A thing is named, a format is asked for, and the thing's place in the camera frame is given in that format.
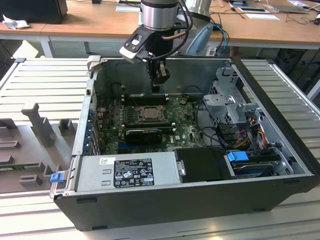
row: wooden desk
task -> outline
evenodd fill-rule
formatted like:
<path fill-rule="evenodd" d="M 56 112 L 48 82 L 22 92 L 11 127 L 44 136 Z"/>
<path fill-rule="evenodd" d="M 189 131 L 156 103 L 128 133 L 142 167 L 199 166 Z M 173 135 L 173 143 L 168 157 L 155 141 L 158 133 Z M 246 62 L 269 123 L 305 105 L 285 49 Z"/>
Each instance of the wooden desk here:
<path fill-rule="evenodd" d="M 67 6 L 62 24 L 47 24 L 41 31 L 43 35 L 128 38 L 139 27 L 139 14 L 116 11 L 116 1 L 92 4 L 68 0 Z"/>
<path fill-rule="evenodd" d="M 88 42 L 124 43 L 138 27 L 138 13 L 116 11 L 116 0 L 92 4 L 91 1 L 77 2 L 68 0 L 68 13 L 62 24 L 32 23 L 31 28 L 10 30 L 0 26 L 0 38 L 38 40 L 46 57 L 53 57 L 51 41 L 85 42 L 86 52 L 90 52 Z M 286 0 L 269 0 L 269 3 L 288 4 Z M 294 21 L 286 22 L 286 13 L 275 14 L 280 20 L 242 19 L 232 14 L 228 5 L 217 7 L 213 0 L 210 10 L 221 13 L 223 28 L 229 33 L 229 46 L 259 48 L 318 49 L 320 47 L 320 26 L 306 25 Z M 301 17 L 312 18 L 316 12 L 308 14 L 290 14 L 301 21 Z M 216 23 L 219 18 L 212 15 Z M 213 32 L 210 41 L 216 45 L 222 39 L 220 32 Z"/>
<path fill-rule="evenodd" d="M 286 0 L 269 0 L 269 4 L 276 5 L 291 5 Z M 315 4 L 309 1 L 305 1 L 309 6 Z M 232 10 L 223 13 L 230 9 L 229 4 L 225 3 L 225 7 L 221 8 L 217 6 L 217 3 L 211 7 L 210 11 L 221 13 L 221 21 L 223 29 L 226 30 L 230 37 L 231 46 L 241 47 L 243 43 L 252 47 L 259 47 L 261 44 L 278 44 L 278 45 L 293 45 L 296 47 L 308 49 L 310 46 L 314 46 L 315 49 L 320 47 L 320 26 L 313 23 L 299 24 L 295 21 L 286 22 L 286 13 L 275 13 L 274 15 L 280 20 L 262 20 L 262 19 L 250 19 L 245 14 L 242 14 L 245 19 L 242 19 L 239 14 L 234 14 Z M 267 8 L 269 12 L 274 12 L 272 9 Z M 303 22 L 302 17 L 312 19 L 317 16 L 315 11 L 310 11 L 308 14 L 289 14 L 289 17 Z M 212 15 L 213 20 L 219 23 L 217 14 Z M 211 35 L 211 40 L 220 40 L 221 33 L 215 32 Z"/>

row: motherboard chip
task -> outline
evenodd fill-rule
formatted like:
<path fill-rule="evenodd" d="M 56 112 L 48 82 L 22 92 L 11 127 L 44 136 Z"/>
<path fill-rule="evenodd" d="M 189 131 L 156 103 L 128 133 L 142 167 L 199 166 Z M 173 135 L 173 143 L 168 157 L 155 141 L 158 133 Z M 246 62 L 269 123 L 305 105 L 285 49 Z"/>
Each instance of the motherboard chip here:
<path fill-rule="evenodd" d="M 137 109 L 138 123 L 145 122 L 163 122 L 165 121 L 165 113 L 163 106 L 141 106 Z"/>

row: blue tab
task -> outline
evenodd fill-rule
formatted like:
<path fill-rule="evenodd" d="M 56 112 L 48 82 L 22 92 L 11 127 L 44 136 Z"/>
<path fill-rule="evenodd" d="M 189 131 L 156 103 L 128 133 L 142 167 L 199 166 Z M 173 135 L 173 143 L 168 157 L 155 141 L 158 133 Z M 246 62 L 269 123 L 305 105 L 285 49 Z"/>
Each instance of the blue tab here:
<path fill-rule="evenodd" d="M 53 173 L 51 174 L 50 182 L 51 183 L 63 183 L 64 182 L 64 173 Z"/>
<path fill-rule="evenodd" d="M 227 157 L 230 162 L 238 162 L 238 161 L 248 161 L 248 155 L 245 151 L 232 151 L 227 154 Z"/>

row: motherboard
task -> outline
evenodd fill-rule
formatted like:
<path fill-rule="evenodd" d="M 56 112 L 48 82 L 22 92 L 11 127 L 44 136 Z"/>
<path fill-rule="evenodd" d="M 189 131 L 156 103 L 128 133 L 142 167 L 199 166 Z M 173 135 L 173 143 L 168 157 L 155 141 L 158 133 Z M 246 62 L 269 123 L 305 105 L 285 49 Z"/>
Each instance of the motherboard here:
<path fill-rule="evenodd" d="M 195 122 L 196 103 L 184 95 L 123 97 L 105 106 L 101 153 L 169 152 L 204 147 Z"/>

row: warning label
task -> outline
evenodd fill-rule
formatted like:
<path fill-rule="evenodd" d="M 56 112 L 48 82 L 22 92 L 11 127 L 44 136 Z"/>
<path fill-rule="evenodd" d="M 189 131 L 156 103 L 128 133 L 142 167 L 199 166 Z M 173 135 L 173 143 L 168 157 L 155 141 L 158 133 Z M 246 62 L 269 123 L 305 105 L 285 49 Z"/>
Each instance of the warning label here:
<path fill-rule="evenodd" d="M 114 161 L 115 188 L 155 185 L 151 158 Z"/>

